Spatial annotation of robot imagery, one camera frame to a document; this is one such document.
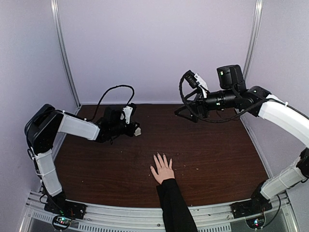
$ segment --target black sleeve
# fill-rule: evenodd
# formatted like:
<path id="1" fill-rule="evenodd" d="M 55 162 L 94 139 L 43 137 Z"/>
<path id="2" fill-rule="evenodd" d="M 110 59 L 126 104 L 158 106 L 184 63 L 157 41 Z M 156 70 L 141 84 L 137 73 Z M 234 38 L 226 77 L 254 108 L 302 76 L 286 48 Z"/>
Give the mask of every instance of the black sleeve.
<path id="1" fill-rule="evenodd" d="M 192 215 L 175 179 L 157 186 L 166 232 L 197 232 Z"/>

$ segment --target white wall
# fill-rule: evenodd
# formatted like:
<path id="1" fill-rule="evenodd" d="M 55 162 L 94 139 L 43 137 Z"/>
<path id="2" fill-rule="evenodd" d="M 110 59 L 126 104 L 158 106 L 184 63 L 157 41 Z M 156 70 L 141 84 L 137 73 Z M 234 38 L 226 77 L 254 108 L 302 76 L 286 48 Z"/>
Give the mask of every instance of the white wall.
<path id="1" fill-rule="evenodd" d="M 45 104 L 75 112 L 49 0 L 0 1 L 0 225 L 15 232 L 39 179 L 24 126 Z"/>
<path id="2" fill-rule="evenodd" d="M 255 0 L 61 0 L 59 12 L 81 103 L 97 103 L 114 85 L 130 84 L 134 102 L 181 102 L 189 69 L 219 89 L 216 68 L 243 65 Z M 114 90 L 105 102 L 126 102 Z"/>
<path id="3" fill-rule="evenodd" d="M 262 23 L 247 87 L 262 86 L 309 115 L 309 1 L 264 1 Z M 304 146 L 270 122 L 246 115 L 269 169 L 275 175 L 289 165 Z M 303 232 L 308 231 L 309 184 L 289 191 Z"/>

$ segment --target finger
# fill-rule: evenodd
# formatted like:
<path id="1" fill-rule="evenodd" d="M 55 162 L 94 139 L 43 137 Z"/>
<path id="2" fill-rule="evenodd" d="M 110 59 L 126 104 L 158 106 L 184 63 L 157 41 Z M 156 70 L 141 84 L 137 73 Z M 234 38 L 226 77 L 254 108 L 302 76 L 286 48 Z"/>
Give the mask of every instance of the finger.
<path id="1" fill-rule="evenodd" d="M 166 158 L 166 156 L 165 156 L 165 155 L 163 155 L 163 161 L 164 161 L 164 165 L 165 165 L 165 167 L 169 168 L 168 159 Z"/>
<path id="2" fill-rule="evenodd" d="M 161 168 L 161 165 L 160 165 L 160 163 L 159 163 L 159 161 L 158 161 L 158 159 L 155 155 L 154 155 L 154 161 L 155 161 L 156 168 L 157 169 Z"/>
<path id="3" fill-rule="evenodd" d="M 163 159 L 162 159 L 162 157 L 160 156 L 159 153 L 158 153 L 158 159 L 159 159 L 159 162 L 161 164 L 161 167 L 165 167 L 164 161 L 163 161 Z"/>
<path id="4" fill-rule="evenodd" d="M 169 160 L 169 168 L 170 169 L 172 169 L 172 165 L 173 165 L 173 160 L 172 160 L 172 158 L 170 158 L 170 160 Z"/>
<path id="5" fill-rule="evenodd" d="M 153 174 L 154 178 L 157 179 L 159 176 L 158 173 L 156 173 L 155 168 L 153 166 L 150 166 L 151 173 Z"/>

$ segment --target vertical metal post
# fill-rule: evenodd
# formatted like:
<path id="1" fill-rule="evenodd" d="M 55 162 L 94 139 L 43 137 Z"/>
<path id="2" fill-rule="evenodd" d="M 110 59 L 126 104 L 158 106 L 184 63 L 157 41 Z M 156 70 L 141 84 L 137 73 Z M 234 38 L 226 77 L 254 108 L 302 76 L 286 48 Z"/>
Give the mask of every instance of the vertical metal post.
<path id="1" fill-rule="evenodd" d="M 80 101 L 78 99 L 77 91 L 74 85 L 74 81 L 72 78 L 72 73 L 70 70 L 69 66 L 69 61 L 68 61 L 68 56 L 66 52 L 66 48 L 64 45 L 64 39 L 63 39 L 63 34 L 62 34 L 62 29 L 61 29 L 61 23 L 60 23 L 60 15 L 59 15 L 59 9 L 58 9 L 58 1 L 57 0 L 51 0 L 51 6 L 52 6 L 52 13 L 53 13 L 53 18 L 55 22 L 55 27 L 58 35 L 58 41 L 59 41 L 59 46 L 60 46 L 60 52 L 61 52 L 61 57 L 62 57 L 62 62 L 63 66 L 66 72 L 66 76 L 69 82 L 69 86 L 72 92 L 72 95 L 74 97 L 74 101 L 77 107 L 80 107 Z"/>
<path id="2" fill-rule="evenodd" d="M 254 51 L 255 44 L 257 41 L 257 36 L 260 30 L 262 9 L 263 9 L 263 0 L 256 0 L 250 42 L 249 42 L 247 57 L 245 61 L 245 66 L 243 69 L 243 77 L 245 80 L 248 77 L 248 73 L 249 73 L 250 66 L 252 63 L 252 58 L 253 58 L 253 51 Z"/>

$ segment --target human hand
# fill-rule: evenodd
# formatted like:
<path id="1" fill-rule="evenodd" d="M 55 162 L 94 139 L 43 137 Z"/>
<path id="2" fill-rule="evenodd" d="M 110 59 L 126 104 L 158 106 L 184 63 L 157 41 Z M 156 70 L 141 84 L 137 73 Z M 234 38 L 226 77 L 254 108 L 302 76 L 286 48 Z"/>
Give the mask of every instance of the human hand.
<path id="1" fill-rule="evenodd" d="M 170 159 L 168 163 L 166 156 L 163 155 L 162 159 L 162 157 L 158 153 L 158 158 L 154 155 L 154 161 L 158 173 L 155 171 L 155 168 L 152 165 L 150 166 L 150 170 L 154 175 L 155 180 L 159 184 L 162 184 L 162 182 L 167 179 L 175 179 L 174 171 L 172 170 L 172 159 Z"/>

